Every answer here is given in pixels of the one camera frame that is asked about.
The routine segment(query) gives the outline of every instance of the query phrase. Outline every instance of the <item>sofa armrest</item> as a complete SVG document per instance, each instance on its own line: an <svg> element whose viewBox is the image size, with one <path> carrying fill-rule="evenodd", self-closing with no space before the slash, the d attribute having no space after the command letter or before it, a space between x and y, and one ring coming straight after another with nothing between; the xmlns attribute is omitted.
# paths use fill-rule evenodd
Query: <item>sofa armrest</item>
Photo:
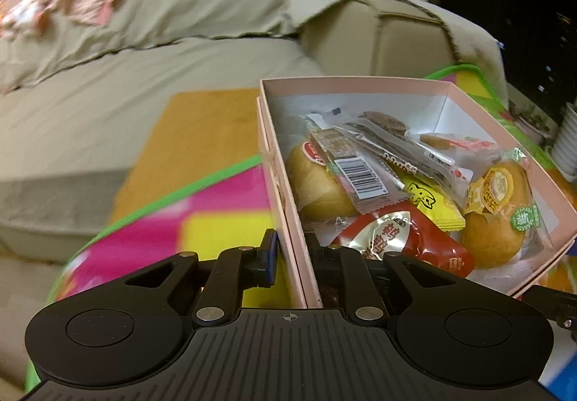
<svg viewBox="0 0 577 401"><path fill-rule="evenodd" d="M405 0L344 0L302 26L326 75L424 77L457 63L442 21Z"/></svg>

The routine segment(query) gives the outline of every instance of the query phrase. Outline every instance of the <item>pink box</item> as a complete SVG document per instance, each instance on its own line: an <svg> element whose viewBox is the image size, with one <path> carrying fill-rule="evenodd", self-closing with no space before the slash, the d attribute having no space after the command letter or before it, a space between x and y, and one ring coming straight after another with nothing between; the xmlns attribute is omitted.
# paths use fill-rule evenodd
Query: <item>pink box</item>
<svg viewBox="0 0 577 401"><path fill-rule="evenodd" d="M472 98L451 82L391 77L310 77L261 81L257 101L263 162L270 193L276 197L282 224L283 254L292 303L303 308L322 306L301 222L296 211L277 137L288 129L288 117L327 111L346 105L353 111L382 111L405 122L416 133L460 133L498 143L505 149L517 140ZM577 213L541 166L531 159L528 171L535 201L551 237L552 247L538 255L531 269L484 280L503 293L518 296L555 265L577 235ZM474 271L471 279L475 280Z"/></svg>

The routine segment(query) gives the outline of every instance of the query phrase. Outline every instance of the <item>bread roll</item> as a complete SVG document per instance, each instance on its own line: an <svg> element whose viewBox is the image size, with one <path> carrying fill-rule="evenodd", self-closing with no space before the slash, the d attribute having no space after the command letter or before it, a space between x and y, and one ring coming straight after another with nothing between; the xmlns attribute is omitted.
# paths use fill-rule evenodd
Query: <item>bread roll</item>
<svg viewBox="0 0 577 401"><path fill-rule="evenodd" d="M517 254L525 238L526 231L513 228L511 218L519 208L533 203L526 172L513 160L499 162L471 189L473 198L467 209L475 212L464 216L461 244L475 258L476 268L501 266Z"/></svg>
<svg viewBox="0 0 577 401"><path fill-rule="evenodd" d="M353 217L359 212L310 142L295 146L286 162L296 207L310 220Z"/></svg>

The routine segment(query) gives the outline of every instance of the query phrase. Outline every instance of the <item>sofa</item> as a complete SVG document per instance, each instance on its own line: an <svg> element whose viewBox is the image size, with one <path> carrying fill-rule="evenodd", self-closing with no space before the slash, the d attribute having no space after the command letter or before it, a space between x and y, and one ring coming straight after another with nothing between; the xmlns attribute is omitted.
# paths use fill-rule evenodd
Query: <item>sofa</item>
<svg viewBox="0 0 577 401"><path fill-rule="evenodd" d="M460 63L507 102L494 38L417 0L117 0L104 27L56 12L37 39L0 39L0 376L22 383L28 320L107 223L172 95Z"/></svg>

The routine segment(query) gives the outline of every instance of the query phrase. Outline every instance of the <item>yellow snack package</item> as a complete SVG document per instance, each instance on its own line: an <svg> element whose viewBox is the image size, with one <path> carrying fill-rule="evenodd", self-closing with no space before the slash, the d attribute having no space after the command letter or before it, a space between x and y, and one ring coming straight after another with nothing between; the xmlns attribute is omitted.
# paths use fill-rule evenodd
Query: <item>yellow snack package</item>
<svg viewBox="0 0 577 401"><path fill-rule="evenodd" d="M395 169L399 179L405 184L405 191L411 195L410 201L444 232L462 230L465 219L461 212L440 186L432 186L415 176Z"/></svg>

